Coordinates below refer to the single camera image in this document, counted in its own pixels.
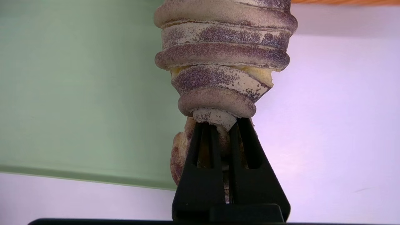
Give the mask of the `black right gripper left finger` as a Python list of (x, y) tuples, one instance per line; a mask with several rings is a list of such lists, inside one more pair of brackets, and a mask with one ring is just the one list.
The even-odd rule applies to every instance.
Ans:
[[(197, 167), (200, 146), (204, 140), (207, 141), (210, 168)], [(172, 203), (174, 220), (209, 220), (215, 206), (225, 205), (220, 153), (216, 127), (197, 123)]]

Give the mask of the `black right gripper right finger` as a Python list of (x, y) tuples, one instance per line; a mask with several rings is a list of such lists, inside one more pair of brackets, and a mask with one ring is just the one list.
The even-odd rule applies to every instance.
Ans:
[(230, 131), (228, 214), (233, 221), (287, 221), (291, 206), (248, 118)]

